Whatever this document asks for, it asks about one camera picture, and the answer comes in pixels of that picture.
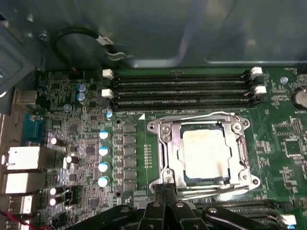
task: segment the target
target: microchip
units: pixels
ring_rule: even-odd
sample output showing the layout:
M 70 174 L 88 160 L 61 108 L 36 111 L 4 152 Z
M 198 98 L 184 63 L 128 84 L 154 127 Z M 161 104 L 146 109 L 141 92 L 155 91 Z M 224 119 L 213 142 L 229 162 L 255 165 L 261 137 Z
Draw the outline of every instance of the microchip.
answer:
M 76 146 L 70 146 L 69 150 L 70 150 L 70 152 L 76 152 L 77 147 Z
M 115 166 L 116 166 L 116 167 L 123 167 L 123 166 L 124 166 L 124 162 L 122 162 L 122 161 L 117 161 L 117 162 L 115 162 Z
M 292 183 L 290 181 L 287 181 L 287 182 L 284 183 L 284 186 L 286 188 L 292 188 Z
M 124 145 L 133 145 L 135 142 L 135 136 L 124 136 Z
M 124 133 L 135 133 L 135 126 L 134 125 L 125 125 L 123 127 Z
M 97 103 L 96 102 L 90 102 L 89 107 L 90 108 L 96 108 Z
M 78 131 L 78 125 L 77 124 L 72 124 L 71 126 L 69 126 L 69 132 L 70 133 L 75 133 Z
M 116 129 L 116 134 L 123 134 L 123 130 L 121 128 Z
M 60 89 L 60 84 L 54 84 L 53 86 L 52 86 L 52 89 L 54 89 L 54 90 L 59 90 Z
M 77 181 L 77 174 L 70 174 L 69 181 Z
M 95 198 L 89 198 L 88 204 L 89 204 L 89 207 L 91 207 L 91 208 L 96 208 L 96 207 L 98 207 L 99 198 L 97 198 L 97 197 L 95 197 Z
M 121 185 L 121 184 L 117 184 L 117 185 L 115 186 L 115 191 L 117 191 L 117 192 L 124 191 L 124 186 Z
M 101 114 L 101 115 L 98 115 L 97 116 L 97 121 L 104 121 L 106 119 L 106 116 L 103 114 Z
M 123 139 L 117 139 L 116 140 L 117 145 L 122 145 L 123 144 Z
M 125 191 L 135 191 L 136 190 L 136 182 L 126 182 L 124 184 Z
M 126 159 L 124 159 L 124 166 L 126 168 L 135 167 L 136 166 L 136 159 L 134 159 L 134 158 L 126 158 Z
M 132 180 L 136 178 L 136 170 L 125 170 L 124 171 L 124 179 Z
M 92 85 L 90 86 L 90 89 L 91 89 L 91 90 L 97 90 L 97 84 L 92 84 Z
M 52 127 L 53 128 L 61 128 L 62 121 L 60 120 L 52 120 Z
M 116 150 L 114 153 L 115 153 L 116 156 L 122 156 L 124 154 L 123 150 L 121 150 L 121 149 Z
M 95 154 L 95 148 L 94 146 L 87 146 L 85 149 L 86 154 L 93 155 Z
M 124 178 L 124 175 L 122 173 L 117 173 L 115 175 L 116 179 L 123 179 Z
M 135 147 L 124 147 L 124 155 L 125 156 L 135 155 Z
M 98 168 L 94 168 L 94 172 L 93 172 L 93 179 L 94 180 L 98 180 L 100 176 L 100 171 Z

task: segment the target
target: metal panel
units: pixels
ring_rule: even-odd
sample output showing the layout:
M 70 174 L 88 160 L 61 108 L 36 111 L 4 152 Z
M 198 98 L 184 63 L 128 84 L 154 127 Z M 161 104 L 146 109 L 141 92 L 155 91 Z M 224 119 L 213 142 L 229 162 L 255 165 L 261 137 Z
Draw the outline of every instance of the metal panel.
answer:
M 41 22 L 35 37 L 85 26 L 126 52 L 132 68 L 294 65 L 307 59 L 305 0 L 6 1 L 13 8 L 22 3 Z M 115 65 L 83 35 L 67 36 L 59 46 L 81 68 Z M 43 47 L 47 68 L 63 68 L 48 43 Z

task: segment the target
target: black cable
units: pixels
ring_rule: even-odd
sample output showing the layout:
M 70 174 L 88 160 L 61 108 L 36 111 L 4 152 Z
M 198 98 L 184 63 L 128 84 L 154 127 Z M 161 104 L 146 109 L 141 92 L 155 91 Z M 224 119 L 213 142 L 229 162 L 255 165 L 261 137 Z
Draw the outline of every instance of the black cable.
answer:
M 66 35 L 71 35 L 71 34 L 81 34 L 81 35 L 87 35 L 90 36 L 94 39 L 97 39 L 99 37 L 99 34 L 86 29 L 86 28 L 82 28 L 82 27 L 75 27 L 75 26 L 71 26 L 71 27 L 67 27 L 62 29 L 61 31 L 57 32 L 56 34 L 54 34 L 51 39 L 50 39 L 50 46 L 52 51 L 55 53 L 55 55 L 57 56 L 58 59 L 60 59 L 65 65 L 67 65 L 68 67 L 70 67 L 71 69 L 73 69 L 74 71 L 76 71 L 76 68 L 71 64 L 71 62 L 60 52 L 57 43 L 58 41 L 66 36 Z

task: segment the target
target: white connector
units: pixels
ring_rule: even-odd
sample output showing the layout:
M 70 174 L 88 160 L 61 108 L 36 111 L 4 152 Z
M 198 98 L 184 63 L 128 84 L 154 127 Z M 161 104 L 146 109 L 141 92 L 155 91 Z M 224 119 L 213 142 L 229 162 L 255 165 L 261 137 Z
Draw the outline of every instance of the white connector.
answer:
M 114 97 L 112 90 L 105 89 L 101 91 L 101 96 L 105 98 L 112 99 Z
M 250 73 L 252 75 L 262 74 L 262 68 L 261 67 L 254 67 L 250 70 Z
M 112 80 L 114 78 L 114 74 L 113 74 L 113 71 L 111 69 L 102 70 L 102 76 L 104 78 L 108 78 L 110 80 Z
M 281 217 L 281 222 L 287 226 L 291 225 L 296 225 L 296 219 L 294 215 L 280 215 Z
M 254 94 L 259 95 L 259 94 L 265 94 L 267 93 L 267 88 L 264 85 L 258 85 L 254 88 Z

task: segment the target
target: screw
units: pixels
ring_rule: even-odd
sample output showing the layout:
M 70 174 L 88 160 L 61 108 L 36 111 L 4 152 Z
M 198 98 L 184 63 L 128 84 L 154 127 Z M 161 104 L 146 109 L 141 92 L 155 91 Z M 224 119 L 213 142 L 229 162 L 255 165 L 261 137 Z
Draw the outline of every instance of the screw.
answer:
M 28 38 L 33 39 L 34 38 L 34 34 L 33 33 L 26 33 L 25 34 Z
M 285 85 L 285 84 L 287 84 L 287 83 L 288 83 L 288 81 L 289 81 L 289 80 L 288 80 L 288 78 L 287 78 L 287 77 L 281 77 L 281 78 L 280 78 L 280 82 L 281 82 L 281 84 L 284 84 L 284 85 Z
M 154 202 L 153 206 L 154 207 L 160 207 L 160 204 L 158 202 Z
M 29 14 L 27 17 L 26 17 L 26 20 L 28 20 L 29 22 L 33 23 L 34 22 L 34 16 L 33 14 Z
M 50 40 L 47 32 L 42 32 L 38 35 L 39 39 L 43 42 L 48 42 Z
M 257 179 L 253 180 L 253 184 L 258 184 L 258 183 L 259 183 L 259 181 Z
M 178 203 L 176 204 L 176 206 L 177 206 L 177 207 L 183 207 L 183 206 L 184 206 L 184 204 L 183 204 L 183 203 L 181 203 L 181 202 L 178 202 Z
M 162 131 L 162 133 L 164 133 L 164 134 L 168 134 L 169 131 L 170 131 L 170 128 L 169 128 L 168 126 L 163 126 L 161 131 Z
M 129 209 L 127 207 L 125 207 L 120 212 L 129 212 Z
M 217 213 L 217 209 L 214 208 L 214 207 L 210 207 L 210 208 L 208 209 L 208 211 L 211 212 L 211 213 Z
M 244 122 L 243 122 L 243 125 L 244 125 L 244 126 L 248 126 L 248 125 L 249 125 L 249 122 L 248 122 L 248 121 L 244 121 Z
M 232 128 L 235 130 L 235 131 L 241 131 L 242 129 L 242 126 L 240 125 L 240 123 L 234 123 Z

